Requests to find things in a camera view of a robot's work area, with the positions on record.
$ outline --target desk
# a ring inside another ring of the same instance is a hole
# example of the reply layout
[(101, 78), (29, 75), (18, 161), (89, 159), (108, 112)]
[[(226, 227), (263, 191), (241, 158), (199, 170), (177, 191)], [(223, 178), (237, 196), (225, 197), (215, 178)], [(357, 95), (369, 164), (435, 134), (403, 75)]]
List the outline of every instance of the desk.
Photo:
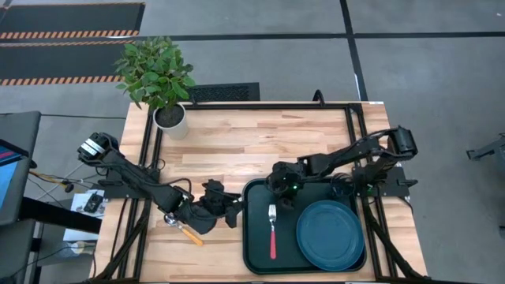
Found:
[[(389, 128), (383, 104), (363, 103), (368, 132)], [(129, 108), (120, 150), (126, 158), (137, 163), (146, 110), (135, 105)], [(294, 162), (296, 157), (318, 152), (327, 153), (350, 144), (346, 116), (342, 110), (188, 110), (189, 134), (174, 141), (163, 135), (159, 157), (166, 161), (161, 182), (186, 177), (193, 181), (193, 194), (203, 194), (202, 182), (209, 178), (221, 181), (228, 192), (241, 192), (254, 178), (264, 178), (273, 163)], [(354, 123), (359, 137), (359, 127)], [(155, 129), (148, 151), (150, 163)], [(350, 172), (351, 165), (338, 168)], [(383, 198), (391, 240), (412, 267), (425, 275), (413, 216), (409, 207), (396, 197)], [(97, 269), (101, 271), (110, 259), (110, 250), (118, 224), (123, 200), (112, 200), (105, 211), (98, 244)], [(127, 211), (121, 228), (124, 232)], [(255, 275), (242, 260), (241, 215), (238, 227), (230, 229), (224, 220), (201, 236), (204, 247), (197, 247), (178, 229), (167, 226), (162, 212), (151, 209), (144, 251), (141, 282), (232, 282), (232, 281), (345, 281), (374, 280), (372, 261), (353, 273), (315, 273), (302, 275)], [(123, 234), (118, 239), (122, 243)], [(377, 239), (383, 274), (387, 261)], [(129, 254), (126, 275), (133, 273), (136, 246)]]

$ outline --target fork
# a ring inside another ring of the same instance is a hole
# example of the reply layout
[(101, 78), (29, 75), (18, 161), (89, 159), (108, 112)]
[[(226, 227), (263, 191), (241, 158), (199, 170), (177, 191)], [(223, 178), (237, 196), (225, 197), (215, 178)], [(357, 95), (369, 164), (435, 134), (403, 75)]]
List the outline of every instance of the fork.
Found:
[(275, 259), (277, 257), (275, 252), (275, 220), (277, 219), (277, 212), (275, 210), (275, 204), (270, 204), (268, 206), (268, 220), (270, 220), (270, 258)]

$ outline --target dark green tray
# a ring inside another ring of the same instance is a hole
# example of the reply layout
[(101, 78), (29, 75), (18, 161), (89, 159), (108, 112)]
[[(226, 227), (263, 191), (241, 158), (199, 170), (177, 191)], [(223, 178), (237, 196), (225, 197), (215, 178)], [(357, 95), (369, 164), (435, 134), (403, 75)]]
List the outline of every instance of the dark green tray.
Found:
[[(250, 181), (244, 188), (243, 213), (243, 257), (245, 266), (258, 275), (327, 272), (313, 266), (301, 253), (296, 237), (298, 217), (310, 204), (319, 200), (328, 200), (330, 195), (329, 179), (307, 183), (298, 192), (295, 208), (292, 211), (277, 207), (275, 222), (275, 238), (277, 258), (270, 259), (270, 222), (268, 221), (268, 205), (275, 198), (264, 187), (264, 179)], [(357, 212), (354, 196), (333, 199), (349, 207), (354, 214)], [(366, 261), (366, 250), (360, 259), (349, 269), (342, 272), (358, 271)]]

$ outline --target green leaves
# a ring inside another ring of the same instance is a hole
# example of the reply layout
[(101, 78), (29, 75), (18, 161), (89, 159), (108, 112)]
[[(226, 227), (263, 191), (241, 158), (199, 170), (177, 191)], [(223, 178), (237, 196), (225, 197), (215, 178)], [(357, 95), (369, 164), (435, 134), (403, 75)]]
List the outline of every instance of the green leaves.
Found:
[(129, 94), (134, 103), (150, 108), (172, 107), (189, 97), (186, 88), (195, 85), (188, 75), (193, 66), (184, 63), (182, 52), (168, 37), (126, 44), (114, 66), (124, 82), (116, 88)]
[(188, 87), (193, 87), (195, 85), (195, 80), (193, 80), (190, 76), (182, 77), (182, 82), (184, 82), (184, 84)]
[(172, 82), (172, 88), (174, 88), (174, 92), (181, 98), (189, 98), (188, 92), (185, 89), (181, 88), (181, 85), (179, 85), (178, 82)]

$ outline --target red fork handle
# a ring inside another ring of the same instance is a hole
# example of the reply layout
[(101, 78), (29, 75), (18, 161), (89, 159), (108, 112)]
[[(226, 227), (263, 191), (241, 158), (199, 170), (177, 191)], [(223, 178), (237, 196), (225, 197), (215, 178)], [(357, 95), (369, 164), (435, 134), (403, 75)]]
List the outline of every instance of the red fork handle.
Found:
[(270, 258), (275, 259), (277, 257), (277, 253), (275, 252), (275, 231), (273, 230), (270, 233)]

